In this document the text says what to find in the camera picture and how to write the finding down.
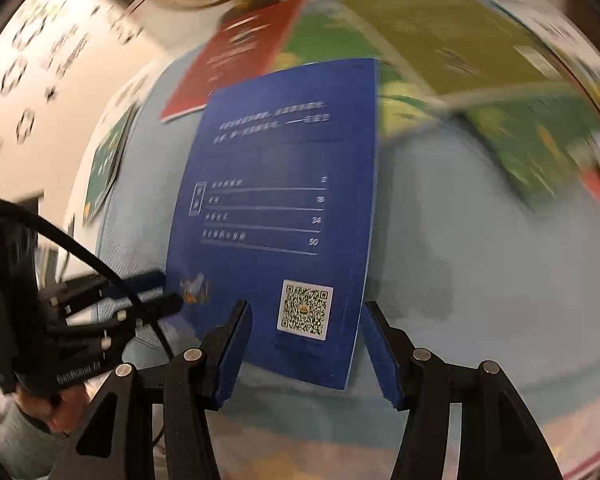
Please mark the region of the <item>person's left hand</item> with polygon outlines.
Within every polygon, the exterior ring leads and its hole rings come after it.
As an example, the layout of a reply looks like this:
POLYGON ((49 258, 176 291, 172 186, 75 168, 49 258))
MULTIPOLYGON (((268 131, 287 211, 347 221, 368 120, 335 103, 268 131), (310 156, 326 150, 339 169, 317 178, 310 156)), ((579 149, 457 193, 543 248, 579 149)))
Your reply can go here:
POLYGON ((90 404, 84 385, 62 390, 57 403, 35 396, 20 385, 17 386, 14 398, 24 414, 44 422, 52 434, 71 434, 90 404))

